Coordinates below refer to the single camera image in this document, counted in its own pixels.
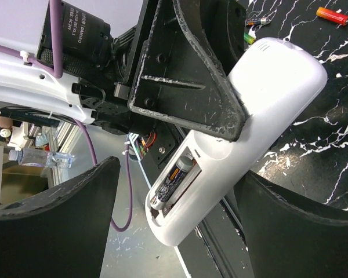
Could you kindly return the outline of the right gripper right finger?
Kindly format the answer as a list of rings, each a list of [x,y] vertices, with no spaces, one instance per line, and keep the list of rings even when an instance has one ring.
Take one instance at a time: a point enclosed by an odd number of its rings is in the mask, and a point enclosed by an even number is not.
[[[255,277],[348,277],[348,211],[253,172],[234,194]]]

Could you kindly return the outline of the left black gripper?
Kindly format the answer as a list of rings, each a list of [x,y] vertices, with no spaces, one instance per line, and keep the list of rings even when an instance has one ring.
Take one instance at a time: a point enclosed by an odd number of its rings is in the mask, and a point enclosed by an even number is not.
[[[247,115],[227,76],[245,20],[238,1],[144,1],[123,81],[129,111],[114,124],[160,120],[238,140]]]

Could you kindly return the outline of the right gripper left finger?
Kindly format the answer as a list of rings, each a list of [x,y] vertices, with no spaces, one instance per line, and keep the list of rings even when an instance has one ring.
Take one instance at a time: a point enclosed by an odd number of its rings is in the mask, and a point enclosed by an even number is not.
[[[99,277],[120,162],[0,206],[0,277]]]

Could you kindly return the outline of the white remote control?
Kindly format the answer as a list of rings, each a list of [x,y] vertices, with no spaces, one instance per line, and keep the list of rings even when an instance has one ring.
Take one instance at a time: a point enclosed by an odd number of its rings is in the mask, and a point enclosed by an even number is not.
[[[235,142],[241,142],[242,150],[252,158],[250,169],[323,90],[327,72],[301,47],[262,38],[242,55],[229,81],[248,116]],[[145,212],[154,193],[146,196]]]

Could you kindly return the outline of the black AAA battery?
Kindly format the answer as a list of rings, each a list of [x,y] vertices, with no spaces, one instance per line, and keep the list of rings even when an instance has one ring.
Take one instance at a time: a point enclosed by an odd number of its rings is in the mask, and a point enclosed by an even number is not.
[[[155,193],[150,200],[153,209],[161,210],[164,207],[186,175],[190,172],[193,165],[193,160],[187,156],[181,156],[176,161],[169,173],[166,175],[164,181],[155,190]]]

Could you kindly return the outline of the red AAA battery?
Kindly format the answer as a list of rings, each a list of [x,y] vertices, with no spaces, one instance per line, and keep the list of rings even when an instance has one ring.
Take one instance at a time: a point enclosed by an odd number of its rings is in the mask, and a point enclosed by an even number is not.
[[[319,7],[316,11],[316,15],[322,19],[326,19],[330,22],[339,25],[347,25],[348,24],[348,16],[342,13],[335,12],[330,9],[326,9],[323,7]]]

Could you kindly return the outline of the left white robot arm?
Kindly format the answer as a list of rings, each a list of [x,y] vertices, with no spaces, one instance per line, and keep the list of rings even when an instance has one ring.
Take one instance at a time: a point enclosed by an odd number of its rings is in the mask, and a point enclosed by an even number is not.
[[[143,1],[119,36],[66,1],[0,1],[0,110],[124,135],[158,122],[236,141],[227,79],[244,52],[237,1]]]

